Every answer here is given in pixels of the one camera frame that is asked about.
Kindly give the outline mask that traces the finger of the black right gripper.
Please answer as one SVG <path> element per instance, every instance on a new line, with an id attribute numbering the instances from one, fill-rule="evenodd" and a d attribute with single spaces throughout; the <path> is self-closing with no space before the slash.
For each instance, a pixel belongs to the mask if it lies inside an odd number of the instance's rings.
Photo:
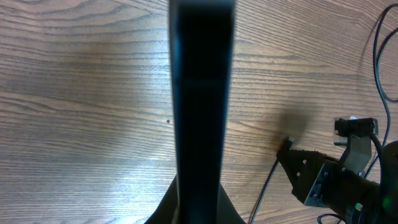
<path id="1" fill-rule="evenodd" d="M 311 204 L 307 199 L 326 155 L 317 151 L 291 149 L 292 145 L 292 141 L 283 143 L 277 152 L 277 159 L 293 187 L 292 194 L 303 204 Z"/>

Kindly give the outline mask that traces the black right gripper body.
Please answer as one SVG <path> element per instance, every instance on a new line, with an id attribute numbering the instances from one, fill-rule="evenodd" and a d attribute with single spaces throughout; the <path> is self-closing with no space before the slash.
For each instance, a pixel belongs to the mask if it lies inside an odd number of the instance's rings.
<path id="1" fill-rule="evenodd" d="M 326 183 L 339 160 L 326 154 L 306 154 L 303 168 L 304 183 L 308 184 L 305 191 L 304 205 L 309 207 L 327 208 L 324 202 Z"/>

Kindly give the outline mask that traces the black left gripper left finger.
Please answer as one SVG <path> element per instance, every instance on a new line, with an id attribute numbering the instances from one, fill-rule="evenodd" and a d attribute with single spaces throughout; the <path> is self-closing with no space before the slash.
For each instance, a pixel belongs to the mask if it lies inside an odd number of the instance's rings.
<path id="1" fill-rule="evenodd" d="M 145 224 L 178 224 L 177 177 L 174 177 L 159 206 Z"/>

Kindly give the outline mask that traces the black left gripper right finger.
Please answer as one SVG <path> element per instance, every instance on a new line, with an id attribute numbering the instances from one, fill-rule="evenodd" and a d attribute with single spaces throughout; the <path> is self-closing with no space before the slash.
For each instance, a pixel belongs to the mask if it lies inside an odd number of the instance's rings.
<path id="1" fill-rule="evenodd" d="M 219 187 L 217 224 L 246 224 L 236 211 L 221 184 Z"/>

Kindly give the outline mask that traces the blue Galaxy smartphone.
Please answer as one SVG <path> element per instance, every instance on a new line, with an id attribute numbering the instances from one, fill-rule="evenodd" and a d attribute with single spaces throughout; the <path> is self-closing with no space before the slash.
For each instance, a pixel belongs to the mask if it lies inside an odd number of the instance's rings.
<path id="1" fill-rule="evenodd" d="M 170 68 L 180 223 L 215 223 L 234 1 L 171 1 Z"/>

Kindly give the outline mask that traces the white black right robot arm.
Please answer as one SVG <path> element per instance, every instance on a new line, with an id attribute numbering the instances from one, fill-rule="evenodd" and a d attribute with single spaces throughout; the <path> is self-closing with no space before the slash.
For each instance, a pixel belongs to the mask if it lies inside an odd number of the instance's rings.
<path id="1" fill-rule="evenodd" d="M 345 223 L 397 223 L 397 142 L 382 153 L 380 183 L 317 151 L 281 149 L 277 159 L 304 205 L 330 208 Z"/>

